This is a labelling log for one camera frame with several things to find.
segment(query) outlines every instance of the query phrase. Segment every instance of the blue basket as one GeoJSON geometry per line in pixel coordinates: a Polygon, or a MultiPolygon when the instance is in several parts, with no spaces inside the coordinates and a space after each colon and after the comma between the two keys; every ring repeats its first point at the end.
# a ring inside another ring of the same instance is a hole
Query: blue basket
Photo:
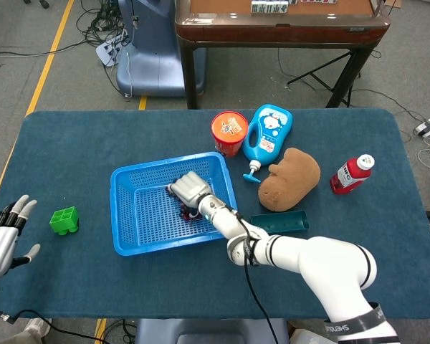
{"type": "Polygon", "coordinates": [[[205,219],[183,220],[178,200],[166,193],[168,184],[189,171],[237,209],[228,168],[219,153],[121,167],[110,180],[113,244],[118,254],[130,256],[223,237],[205,219]]]}

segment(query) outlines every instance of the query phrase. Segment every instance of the stuffed animal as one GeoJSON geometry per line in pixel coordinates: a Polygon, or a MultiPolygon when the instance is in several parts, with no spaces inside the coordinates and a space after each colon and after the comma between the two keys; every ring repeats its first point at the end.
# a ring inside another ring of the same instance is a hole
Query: stuffed animal
{"type": "Polygon", "coordinates": [[[277,165],[269,166],[269,176],[258,189],[261,204],[272,211],[285,211],[296,205],[320,180],[317,161],[296,148],[288,148],[277,165]]]}

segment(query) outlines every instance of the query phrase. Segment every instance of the green building block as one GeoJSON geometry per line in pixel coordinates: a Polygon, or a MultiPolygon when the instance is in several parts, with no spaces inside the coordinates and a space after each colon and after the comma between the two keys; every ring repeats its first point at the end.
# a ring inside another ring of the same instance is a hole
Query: green building block
{"type": "Polygon", "coordinates": [[[56,211],[49,225],[52,230],[59,235],[65,235],[68,232],[75,232],[78,230],[78,211],[74,206],[70,208],[61,209],[56,211]]]}

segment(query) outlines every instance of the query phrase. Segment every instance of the blue bottle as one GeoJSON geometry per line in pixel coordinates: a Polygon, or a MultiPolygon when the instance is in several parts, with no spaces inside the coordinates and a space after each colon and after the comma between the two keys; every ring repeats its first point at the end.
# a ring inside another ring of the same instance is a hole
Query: blue bottle
{"type": "Polygon", "coordinates": [[[242,143],[242,150],[250,160],[250,173],[244,174],[245,180],[261,183],[253,177],[253,173],[262,165],[269,165],[277,159],[284,139],[292,129],[292,123],[291,112],[275,105],[265,104],[255,112],[249,124],[249,132],[242,143]],[[253,133],[257,134],[257,142],[251,147],[250,136],[253,133]]]}

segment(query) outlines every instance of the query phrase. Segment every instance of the white sneaker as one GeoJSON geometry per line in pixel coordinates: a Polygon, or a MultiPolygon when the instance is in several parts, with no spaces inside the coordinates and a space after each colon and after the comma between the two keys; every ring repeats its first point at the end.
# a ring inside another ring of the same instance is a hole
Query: white sneaker
{"type": "Polygon", "coordinates": [[[35,333],[40,338],[43,338],[45,335],[47,335],[49,330],[51,330],[51,327],[39,317],[29,320],[26,328],[24,328],[24,331],[30,331],[32,333],[35,333]]]}

